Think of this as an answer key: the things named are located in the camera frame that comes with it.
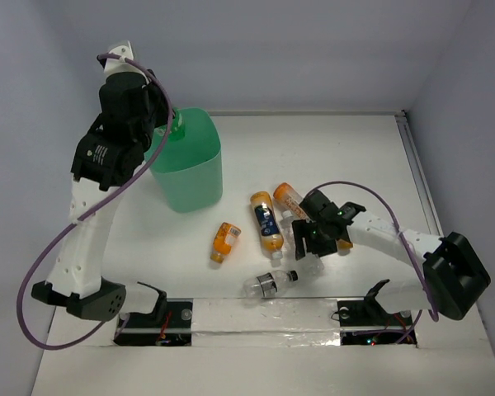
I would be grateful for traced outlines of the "large clear plastic bottle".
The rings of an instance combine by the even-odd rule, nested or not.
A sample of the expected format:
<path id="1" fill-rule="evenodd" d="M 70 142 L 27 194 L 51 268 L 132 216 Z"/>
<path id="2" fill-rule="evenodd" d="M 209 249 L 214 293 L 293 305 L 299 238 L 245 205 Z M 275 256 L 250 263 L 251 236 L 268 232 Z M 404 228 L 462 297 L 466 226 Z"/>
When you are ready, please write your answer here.
<path id="1" fill-rule="evenodd" d="M 292 223 L 296 220 L 295 215 L 290 210 L 284 210 L 282 212 L 282 220 L 280 222 L 281 231 L 285 237 L 286 242 L 290 246 L 291 257 L 295 258 L 295 240 L 293 235 Z M 321 260 L 314 256 L 312 253 L 307 253 L 305 257 L 298 260 L 301 271 L 306 276 L 320 276 L 324 270 L 324 264 Z"/>

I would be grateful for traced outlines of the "green soda bottle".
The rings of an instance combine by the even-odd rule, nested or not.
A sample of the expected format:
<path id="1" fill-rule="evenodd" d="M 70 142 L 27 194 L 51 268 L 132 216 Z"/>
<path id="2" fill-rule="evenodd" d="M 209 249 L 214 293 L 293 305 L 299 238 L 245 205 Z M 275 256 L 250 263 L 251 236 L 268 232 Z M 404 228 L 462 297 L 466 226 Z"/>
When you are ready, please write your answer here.
<path id="1" fill-rule="evenodd" d="M 154 133 L 161 139 L 167 131 L 167 126 L 162 125 L 155 129 Z M 174 108 L 172 125 L 168 136 L 168 141 L 178 141 L 185 137 L 185 121 L 183 119 L 182 110 Z"/>

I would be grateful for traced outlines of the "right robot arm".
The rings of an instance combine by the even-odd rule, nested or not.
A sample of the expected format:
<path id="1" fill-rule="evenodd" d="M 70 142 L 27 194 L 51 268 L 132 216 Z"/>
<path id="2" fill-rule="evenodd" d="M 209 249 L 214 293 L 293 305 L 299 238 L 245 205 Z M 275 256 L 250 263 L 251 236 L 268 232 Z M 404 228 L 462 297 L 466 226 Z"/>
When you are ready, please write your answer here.
<path id="1" fill-rule="evenodd" d="M 337 242 L 371 248 L 410 266 L 416 279 L 380 280 L 365 296 L 363 313 L 382 323 L 401 311 L 427 310 L 460 321 L 489 287 L 491 277 L 469 240 L 401 229 L 364 206 L 347 202 L 337 206 L 321 191 L 309 193 L 299 204 L 306 219 L 292 224 L 295 258 L 312 253 L 325 257 L 337 251 Z"/>

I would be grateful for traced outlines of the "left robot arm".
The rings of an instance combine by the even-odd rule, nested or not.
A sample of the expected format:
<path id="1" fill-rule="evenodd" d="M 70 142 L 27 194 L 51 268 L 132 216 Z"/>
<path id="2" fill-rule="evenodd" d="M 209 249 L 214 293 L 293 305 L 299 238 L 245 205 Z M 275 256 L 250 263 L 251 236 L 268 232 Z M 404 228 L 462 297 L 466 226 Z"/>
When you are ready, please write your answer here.
<path id="1" fill-rule="evenodd" d="M 152 70 L 118 72 L 99 90 L 101 112 L 73 156 L 71 229 L 33 299 L 76 318 L 107 322 L 123 308 L 124 285 L 101 274 L 108 235 L 123 192 L 136 179 L 153 131 L 171 111 Z"/>

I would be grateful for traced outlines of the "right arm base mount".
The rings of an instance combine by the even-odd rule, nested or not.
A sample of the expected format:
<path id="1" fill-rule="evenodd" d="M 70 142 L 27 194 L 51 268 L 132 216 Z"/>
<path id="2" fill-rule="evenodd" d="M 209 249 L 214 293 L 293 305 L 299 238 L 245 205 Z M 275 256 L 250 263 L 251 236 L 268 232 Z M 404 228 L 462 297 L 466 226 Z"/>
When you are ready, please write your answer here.
<path id="1" fill-rule="evenodd" d="M 375 311 L 363 299 L 337 301 L 331 320 L 339 325 L 342 346 L 416 345 L 413 315 L 409 311 Z"/>

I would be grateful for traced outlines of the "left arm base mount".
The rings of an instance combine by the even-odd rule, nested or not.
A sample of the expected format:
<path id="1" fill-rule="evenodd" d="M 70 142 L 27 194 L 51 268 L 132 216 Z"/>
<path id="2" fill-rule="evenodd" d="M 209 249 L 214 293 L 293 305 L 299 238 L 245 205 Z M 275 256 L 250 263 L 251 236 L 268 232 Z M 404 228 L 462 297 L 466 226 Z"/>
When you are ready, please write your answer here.
<path id="1" fill-rule="evenodd" d="M 192 299 L 168 299 L 159 321 L 141 313 L 120 318 L 114 343 L 120 347 L 190 347 Z"/>

